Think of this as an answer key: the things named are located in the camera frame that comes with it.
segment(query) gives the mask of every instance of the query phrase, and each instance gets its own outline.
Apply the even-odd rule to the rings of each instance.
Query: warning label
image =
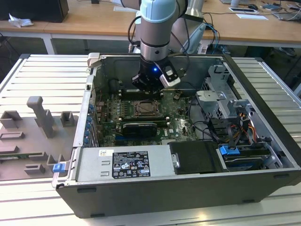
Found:
[[[148,152],[113,153],[114,179],[150,177],[150,171]]]

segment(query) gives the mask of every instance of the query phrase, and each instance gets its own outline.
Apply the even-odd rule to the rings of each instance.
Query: blue latch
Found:
[[[222,145],[219,149],[220,149],[220,152],[222,153],[222,155],[224,155],[224,154],[240,154],[238,148],[229,149],[228,145]]]
[[[54,173],[64,173],[65,167],[66,167],[66,163],[56,163],[54,164],[52,171]]]

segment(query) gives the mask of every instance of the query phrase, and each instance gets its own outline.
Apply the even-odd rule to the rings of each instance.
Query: aluminum profile table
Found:
[[[0,85],[0,114],[17,110],[34,116],[28,97],[42,96],[52,116],[62,111],[79,115],[90,69],[86,55],[30,55],[19,59]]]
[[[86,58],[87,56],[31,55],[28,59],[18,60],[0,85],[0,107],[7,106],[8,109],[13,109],[18,105],[22,117],[32,116],[32,112],[24,110],[26,102],[23,98],[37,93],[37,95],[42,94],[44,104],[49,105],[53,114],[56,114],[56,105],[72,107],[75,114],[79,113],[84,87],[81,86],[82,82],[78,78],[85,80],[89,75],[87,66],[83,64]],[[285,126],[288,126],[287,129],[291,131],[292,136],[296,136],[294,138],[298,141],[301,132],[298,131],[298,127],[293,129],[292,125],[295,125],[295,116],[300,117],[301,112],[298,107],[300,100],[264,63],[249,58],[235,58],[234,60],[272,110],[279,113],[277,115],[279,119]],[[255,68],[256,72],[249,72],[252,68]],[[30,182],[28,180],[0,182],[0,225],[301,225],[301,184],[283,187],[260,203],[79,219],[51,186],[51,180],[52,178],[35,179]]]
[[[272,112],[301,147],[301,100],[264,62],[254,58],[233,58]],[[243,99],[246,96],[234,84]]]

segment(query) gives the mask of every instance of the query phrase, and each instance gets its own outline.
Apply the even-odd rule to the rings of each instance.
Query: wooden desk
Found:
[[[260,0],[252,0],[259,7]],[[83,39],[83,40],[127,40],[127,29],[135,17],[134,12],[113,11],[114,5],[108,2],[91,4],[90,1],[68,0],[69,13],[63,23],[34,22],[34,26],[17,28],[7,21],[0,21],[0,32],[6,36],[42,38],[49,54],[55,54],[52,39]],[[203,12],[232,13],[230,5],[219,0],[207,0]],[[266,10],[261,14],[271,14]],[[220,44],[294,47],[301,48],[301,24],[293,21],[279,21],[273,15],[269,19],[240,19],[233,14],[212,14],[214,26],[220,32]],[[207,22],[210,16],[205,15]],[[211,42],[213,34],[205,31],[203,45]]]
[[[68,0],[69,13],[63,23],[48,23],[44,32],[64,34],[91,34],[127,36],[127,29],[135,12],[114,11],[109,2],[91,4],[91,1]]]
[[[265,0],[265,2],[272,4],[276,1]],[[221,44],[235,45],[239,42],[240,45],[248,46],[285,47],[285,45],[290,44],[290,47],[301,47],[300,23],[280,21],[274,15],[271,15],[271,11],[260,7],[264,4],[260,0],[254,0],[253,3],[258,6],[260,14],[267,17],[268,20],[240,19],[236,14],[211,14],[214,26],[221,34]],[[288,3],[283,1],[282,5],[286,6]],[[202,11],[232,13],[229,7],[230,5],[222,4],[219,0],[207,0]],[[208,23],[211,22],[208,14],[205,15],[205,19]],[[212,32],[206,31],[203,38],[205,40],[212,39]]]

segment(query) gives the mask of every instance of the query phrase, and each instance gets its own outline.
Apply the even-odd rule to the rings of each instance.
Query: black plastic cover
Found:
[[[217,155],[218,145],[213,141],[184,141],[169,144],[171,154],[176,154],[180,163],[175,173],[219,173],[222,165]]]

